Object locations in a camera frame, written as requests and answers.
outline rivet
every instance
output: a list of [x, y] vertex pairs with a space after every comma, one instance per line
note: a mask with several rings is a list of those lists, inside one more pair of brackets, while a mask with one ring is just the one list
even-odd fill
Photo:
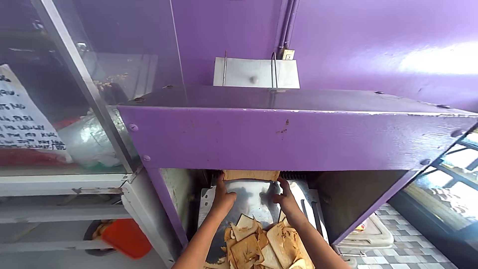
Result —
[[454, 130], [451, 133], [451, 137], [459, 137], [459, 136], [464, 135], [465, 133], [466, 133], [465, 130], [462, 130], [462, 129]]
[[132, 130], [133, 132], [136, 132], [138, 130], [137, 125], [133, 123], [128, 124], [128, 128]]
[[432, 160], [430, 159], [425, 159], [420, 162], [421, 165], [429, 165], [432, 163]]

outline metal pipe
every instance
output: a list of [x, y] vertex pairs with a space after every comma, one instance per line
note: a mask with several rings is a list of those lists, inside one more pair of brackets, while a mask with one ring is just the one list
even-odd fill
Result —
[[[276, 60], [277, 60], [277, 56], [275, 54], [275, 52], [272, 53], [272, 56], [271, 56], [271, 79], [272, 79], [272, 88], [274, 88], [274, 73], [275, 73], [275, 87], [278, 88], [277, 86], [277, 65], [276, 65]], [[272, 71], [272, 63], [274, 62], [274, 72]]]
[[224, 73], [222, 74], [222, 85], [225, 86], [226, 84], [226, 65], [228, 64], [228, 50], [224, 54]]
[[297, 10], [299, 9], [299, 1], [300, 0], [293, 0], [292, 2], [291, 15], [289, 18], [289, 22], [287, 23], [287, 32], [285, 33], [285, 40], [284, 40], [285, 49], [288, 49], [291, 43], [292, 30], [294, 28], [295, 17], [297, 15]]
[[281, 38], [279, 40], [279, 51], [277, 52], [279, 55], [282, 53], [282, 49], [284, 48], [285, 35], [287, 34], [287, 26], [289, 25], [289, 20], [291, 17], [293, 2], [294, 0], [287, 1], [287, 8], [285, 10], [284, 22], [282, 24], [281, 30]]

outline white shelf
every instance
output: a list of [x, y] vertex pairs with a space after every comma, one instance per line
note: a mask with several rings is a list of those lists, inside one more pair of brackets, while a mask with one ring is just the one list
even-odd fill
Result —
[[0, 224], [130, 218], [121, 204], [0, 206]]

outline handwritten sign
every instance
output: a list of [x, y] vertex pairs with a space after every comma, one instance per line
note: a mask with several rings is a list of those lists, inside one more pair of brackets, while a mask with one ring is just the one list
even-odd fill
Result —
[[0, 66], [0, 148], [66, 150], [8, 65]]

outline purple wall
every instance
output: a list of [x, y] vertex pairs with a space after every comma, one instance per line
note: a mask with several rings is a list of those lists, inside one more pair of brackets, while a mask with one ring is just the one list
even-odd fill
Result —
[[215, 57], [269, 59], [285, 0], [172, 0], [185, 84], [212, 85]]
[[[276, 0], [173, 0], [186, 84], [212, 85], [214, 57], [269, 58]], [[300, 0], [302, 88], [381, 90], [478, 111], [478, 2]]]
[[478, 111], [475, 0], [301, 0], [303, 88], [381, 90]]

